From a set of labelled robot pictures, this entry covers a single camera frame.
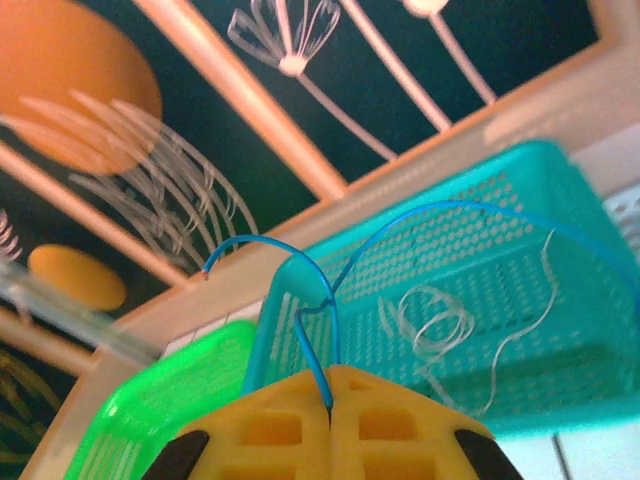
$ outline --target blue wire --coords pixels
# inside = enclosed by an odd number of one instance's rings
[[[620,261],[618,256],[613,253],[609,248],[605,245],[592,240],[584,233],[575,230],[567,225],[558,223],[550,218],[538,216],[535,214],[529,213],[520,213],[514,210],[510,210],[508,208],[497,207],[495,205],[491,205],[490,203],[476,203],[476,202],[465,202],[458,200],[451,201],[442,201],[442,202],[433,202],[427,203],[424,205],[419,205],[417,207],[412,208],[411,210],[406,211],[405,213],[395,217],[393,220],[390,220],[384,226],[382,226],[379,230],[377,230],[373,235],[371,235],[366,242],[364,242],[360,247],[353,253],[347,264],[344,266],[338,278],[336,278],[331,290],[335,294],[338,290],[345,277],[351,270],[351,268],[355,265],[358,259],[362,256],[362,254],[369,248],[371,245],[376,243],[380,237],[386,233],[393,226],[402,222],[403,220],[415,215],[417,213],[421,213],[427,210],[431,210],[434,208],[456,208],[456,207],[465,207],[465,208],[473,208],[477,210],[486,210],[488,212],[496,212],[502,213],[504,215],[509,215],[515,218],[523,218],[530,223],[539,226],[548,228],[549,230],[555,229],[557,233],[560,233],[578,244],[581,244],[588,250],[590,250],[596,257],[599,257],[604,262],[608,263],[620,277],[625,280],[625,282],[632,288],[633,295],[635,297],[635,310],[638,315],[640,315],[640,290],[638,289],[638,276],[631,272],[631,270]]]
[[[329,386],[329,382],[327,377],[322,370],[322,365],[318,360],[315,352],[313,351],[313,346],[309,341],[309,337],[307,333],[304,331],[304,326],[302,325],[302,314],[313,314],[321,312],[327,305],[331,309],[331,328],[332,328],[332,339],[333,339],[333,363],[340,363],[340,334],[338,331],[338,310],[336,309],[336,302],[333,295],[333,291],[331,290],[331,284],[324,272],[320,269],[318,264],[314,262],[311,257],[309,257],[306,253],[298,250],[297,248],[281,242],[280,240],[276,240],[275,238],[265,237],[262,235],[237,235],[235,237],[227,238],[224,242],[222,242],[214,251],[209,255],[206,263],[202,267],[203,273],[206,275],[209,274],[213,264],[218,260],[220,255],[224,253],[224,251],[229,248],[231,245],[235,245],[237,243],[248,243],[248,242],[260,242],[266,243],[268,245],[273,245],[279,247],[283,250],[286,250],[294,255],[297,255],[302,260],[304,260],[307,264],[313,268],[313,270],[318,274],[322,284],[327,290],[329,297],[322,302],[322,305],[316,308],[301,308],[296,310],[294,313],[294,324],[293,328],[298,336],[298,341],[300,342],[300,346],[302,348],[302,352],[309,362],[309,367],[311,368],[311,372],[316,379],[318,387],[320,389],[320,394],[322,395],[322,400],[326,405],[327,409],[331,411],[333,407],[333,395],[331,394],[331,387]]]

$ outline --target black corner piece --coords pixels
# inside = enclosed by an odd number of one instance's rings
[[[471,430],[458,430],[456,440],[462,447],[478,480],[524,480],[496,442]]]
[[[171,440],[142,480],[187,480],[208,441],[209,434],[202,430],[195,430]]]

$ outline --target plastic container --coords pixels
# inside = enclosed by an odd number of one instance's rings
[[[480,201],[544,215],[608,246],[634,274],[633,255],[577,168],[554,144],[516,146],[308,249],[333,281],[355,249],[382,225],[424,203]],[[411,342],[388,336],[378,299],[393,302],[415,285],[462,301],[476,319],[472,335],[432,372],[457,404],[473,411],[490,394],[491,362],[502,340],[534,323],[551,284],[541,263],[549,231],[525,220],[473,209],[439,209],[396,225],[361,257],[337,292],[342,362],[440,400],[419,372]],[[497,395],[483,423],[496,434],[548,432],[640,414],[639,324],[633,295],[591,251],[556,233],[548,248],[559,284],[543,323],[508,344],[497,365]],[[319,280],[296,258],[276,273],[263,306],[244,390],[307,368],[293,332],[293,312],[325,298]],[[412,295],[406,317],[416,328],[430,315]],[[304,317],[324,365],[330,361],[328,312]],[[447,336],[443,321],[429,338]]]
[[[138,480],[187,423],[240,396],[255,325],[236,321],[118,387],[96,414],[65,480]]]

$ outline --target perforated basket wall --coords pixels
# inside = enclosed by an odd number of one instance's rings
[[[517,146],[416,195],[308,250],[333,281],[355,249],[389,220],[418,205],[481,201],[544,215],[606,244],[634,268],[631,252],[581,173],[553,144]],[[432,210],[398,224],[373,246],[338,291],[343,362],[440,400],[419,369],[411,342],[389,336],[378,298],[397,305],[415,285],[437,287],[462,301],[476,319],[473,334],[432,369],[469,411],[485,404],[500,342],[535,322],[551,285],[540,253],[549,231],[521,219],[466,208]],[[497,367],[497,395],[482,418],[494,432],[548,431],[608,422],[640,413],[638,319],[632,294],[610,267],[555,234],[548,249],[558,298],[539,328],[507,345]],[[313,272],[289,259],[273,279],[260,318],[245,390],[307,368],[293,332],[293,312],[325,297]],[[407,301],[419,328],[433,314],[426,296]],[[328,313],[304,317],[316,352],[330,358]],[[452,325],[440,322],[439,340]]]
[[[118,387],[96,414],[65,480],[137,480],[187,423],[240,396],[255,325],[238,321]]]

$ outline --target orange painted circle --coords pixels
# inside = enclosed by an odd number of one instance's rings
[[[71,97],[70,91],[77,90],[106,105],[122,100],[161,118],[162,98],[151,67],[133,42],[100,15],[68,0],[2,0],[0,19],[0,113],[73,137],[19,101],[20,96],[28,96],[75,110],[105,127]],[[121,173],[137,164],[129,156],[114,155],[109,147],[98,149],[106,163],[79,159],[33,134],[16,133],[39,152],[75,170]]]
[[[122,279],[91,255],[65,245],[40,245],[29,255],[31,275],[92,310],[115,310],[127,296]]]

